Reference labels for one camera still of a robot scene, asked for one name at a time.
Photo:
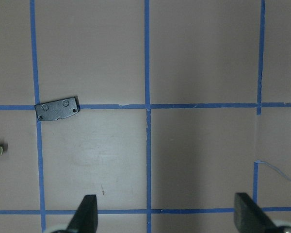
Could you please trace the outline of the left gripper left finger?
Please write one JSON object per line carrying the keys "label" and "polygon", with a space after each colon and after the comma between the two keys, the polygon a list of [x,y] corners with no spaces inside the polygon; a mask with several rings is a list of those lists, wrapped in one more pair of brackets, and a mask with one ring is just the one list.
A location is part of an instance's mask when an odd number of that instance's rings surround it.
{"label": "left gripper left finger", "polygon": [[68,233],[95,233],[98,226],[96,195],[85,195],[69,222]]}

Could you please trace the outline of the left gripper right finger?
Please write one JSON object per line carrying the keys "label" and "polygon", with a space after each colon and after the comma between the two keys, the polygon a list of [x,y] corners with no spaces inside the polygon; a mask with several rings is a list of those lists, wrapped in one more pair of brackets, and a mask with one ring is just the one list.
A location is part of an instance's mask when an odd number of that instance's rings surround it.
{"label": "left gripper right finger", "polygon": [[276,225],[247,193],[234,195],[234,225],[239,233],[276,232]]}

